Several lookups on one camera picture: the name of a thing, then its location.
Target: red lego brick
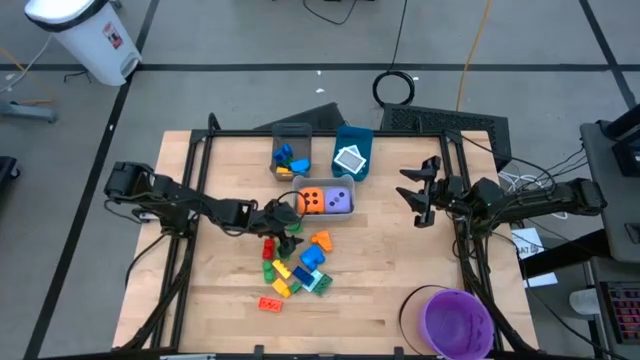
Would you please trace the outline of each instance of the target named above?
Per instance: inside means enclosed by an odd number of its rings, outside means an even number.
[[[264,239],[264,248],[262,249],[262,258],[264,260],[273,260],[273,254],[276,250],[276,242],[271,239]]]
[[[280,312],[282,310],[282,301],[261,296],[258,307],[266,311]]]

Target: trash can lid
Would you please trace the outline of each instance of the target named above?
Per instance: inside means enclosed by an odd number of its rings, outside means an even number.
[[[31,0],[25,5],[27,18],[41,28],[60,32],[97,14],[109,0]]]

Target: table leg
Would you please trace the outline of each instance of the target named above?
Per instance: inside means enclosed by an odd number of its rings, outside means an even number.
[[[522,260],[520,271],[523,275],[532,278],[565,266],[583,263],[593,256],[611,256],[604,229],[530,256]]]

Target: label sticker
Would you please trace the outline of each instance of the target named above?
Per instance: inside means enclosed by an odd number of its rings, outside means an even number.
[[[107,39],[109,39],[109,42],[114,49],[117,49],[122,45],[122,38],[120,37],[120,34],[118,34],[118,31],[110,22],[104,26],[102,33],[107,37]]]

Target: clear plastic container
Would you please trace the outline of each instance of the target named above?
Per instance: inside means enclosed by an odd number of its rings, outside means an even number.
[[[349,220],[356,210],[356,183],[351,175],[342,175],[339,178],[313,179],[296,176],[293,179],[293,190],[300,191],[306,187],[319,187],[326,190],[331,187],[345,187],[349,189],[351,195],[351,212],[348,214],[307,214],[302,221],[345,221]],[[295,196],[294,209],[298,208],[298,196]]]
[[[271,165],[269,166],[269,169],[276,180],[291,181],[294,176],[300,174],[276,173],[276,168],[278,166],[273,159],[273,153],[284,144],[289,144],[291,149],[293,149],[294,161],[307,158],[309,159],[309,164],[311,164],[311,136],[313,129],[311,128],[311,125],[306,123],[275,124],[273,125],[273,128],[271,128],[271,133],[273,135],[273,148],[271,149]],[[308,177],[310,171],[311,166],[309,166],[309,170],[302,174],[302,176]]]

